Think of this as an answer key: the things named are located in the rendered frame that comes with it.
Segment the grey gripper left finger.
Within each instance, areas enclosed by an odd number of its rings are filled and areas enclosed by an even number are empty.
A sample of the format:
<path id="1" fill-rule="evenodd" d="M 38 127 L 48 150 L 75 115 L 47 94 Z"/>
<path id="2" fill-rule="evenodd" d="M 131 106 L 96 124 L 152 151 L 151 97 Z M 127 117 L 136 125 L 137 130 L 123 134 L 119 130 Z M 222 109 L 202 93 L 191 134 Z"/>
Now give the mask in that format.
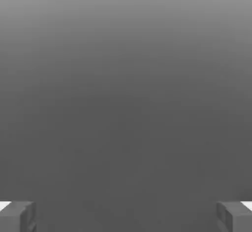
<path id="1" fill-rule="evenodd" d="M 36 202 L 0 201 L 0 232 L 37 232 Z"/>

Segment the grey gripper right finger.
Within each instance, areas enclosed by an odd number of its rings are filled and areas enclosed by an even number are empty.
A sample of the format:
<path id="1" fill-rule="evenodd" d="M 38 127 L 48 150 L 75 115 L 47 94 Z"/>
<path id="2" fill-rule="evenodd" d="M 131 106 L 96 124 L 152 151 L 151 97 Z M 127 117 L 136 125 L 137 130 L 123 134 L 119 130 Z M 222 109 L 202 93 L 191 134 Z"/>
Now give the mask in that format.
<path id="1" fill-rule="evenodd" d="M 252 232 L 252 201 L 217 202 L 219 232 Z"/>

